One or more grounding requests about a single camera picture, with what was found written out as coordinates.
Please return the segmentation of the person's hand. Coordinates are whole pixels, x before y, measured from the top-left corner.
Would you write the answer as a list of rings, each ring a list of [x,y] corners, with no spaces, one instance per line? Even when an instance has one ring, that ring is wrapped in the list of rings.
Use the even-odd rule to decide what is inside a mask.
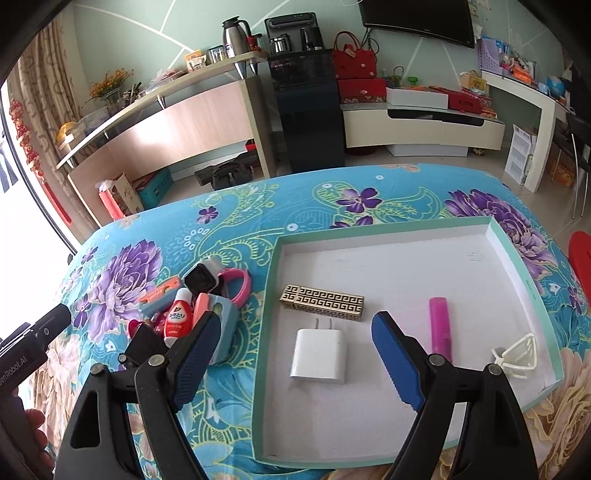
[[[55,460],[46,450],[48,439],[46,434],[41,430],[41,426],[45,423],[45,415],[36,409],[26,409],[24,413],[35,442],[40,449],[39,458],[41,462],[53,470],[55,467]]]

